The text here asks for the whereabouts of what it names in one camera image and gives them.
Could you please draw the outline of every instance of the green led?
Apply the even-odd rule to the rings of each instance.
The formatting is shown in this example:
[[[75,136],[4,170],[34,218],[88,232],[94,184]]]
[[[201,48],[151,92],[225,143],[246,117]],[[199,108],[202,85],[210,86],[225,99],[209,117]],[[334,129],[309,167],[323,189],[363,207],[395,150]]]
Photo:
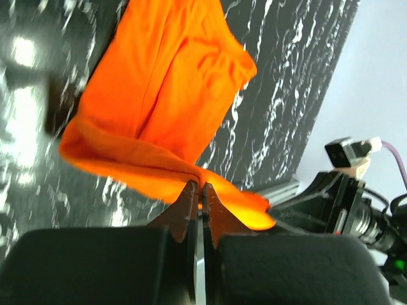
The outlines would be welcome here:
[[[394,262],[394,267],[398,268],[401,271],[404,271],[406,269],[406,262],[398,259]]]

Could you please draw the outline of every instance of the black marble countertop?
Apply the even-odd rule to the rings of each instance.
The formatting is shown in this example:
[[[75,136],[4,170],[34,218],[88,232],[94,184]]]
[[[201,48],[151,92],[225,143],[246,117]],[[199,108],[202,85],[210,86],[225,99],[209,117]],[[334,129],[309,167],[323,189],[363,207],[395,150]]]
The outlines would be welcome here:
[[[126,3],[0,1],[4,252],[29,230],[136,225],[165,208],[120,182],[70,167],[57,154],[58,138]],[[222,1],[230,29],[255,59],[258,75],[236,95],[199,165],[243,189],[262,189],[292,177],[358,3]]]

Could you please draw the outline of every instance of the orange fabric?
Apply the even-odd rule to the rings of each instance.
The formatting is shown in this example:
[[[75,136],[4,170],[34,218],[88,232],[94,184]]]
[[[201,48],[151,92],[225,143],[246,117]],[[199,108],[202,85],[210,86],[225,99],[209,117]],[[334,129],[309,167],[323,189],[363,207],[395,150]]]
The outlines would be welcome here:
[[[131,0],[60,154],[167,203],[189,180],[201,188],[211,183],[243,223],[268,229],[274,221],[264,198],[195,166],[236,92],[255,73],[219,0]]]

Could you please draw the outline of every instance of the marble surface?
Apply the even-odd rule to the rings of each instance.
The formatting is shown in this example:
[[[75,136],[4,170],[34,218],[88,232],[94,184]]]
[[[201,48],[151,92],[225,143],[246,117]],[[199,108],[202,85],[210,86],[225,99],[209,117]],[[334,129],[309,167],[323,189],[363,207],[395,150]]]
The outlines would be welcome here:
[[[314,125],[358,0],[224,0],[258,75],[239,92],[199,164],[243,189],[289,180]],[[83,173],[58,138],[126,1],[0,1],[0,257],[44,227],[143,224],[164,209]]]

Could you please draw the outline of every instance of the white wall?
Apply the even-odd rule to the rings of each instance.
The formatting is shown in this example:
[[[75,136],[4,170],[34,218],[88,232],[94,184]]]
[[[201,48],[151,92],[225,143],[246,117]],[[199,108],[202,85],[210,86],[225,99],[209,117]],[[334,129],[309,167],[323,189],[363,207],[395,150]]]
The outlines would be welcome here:
[[[324,145],[346,136],[380,136],[407,163],[407,0],[361,0],[296,174],[301,190],[331,169]],[[372,155],[364,180],[390,200],[406,192],[386,150]]]

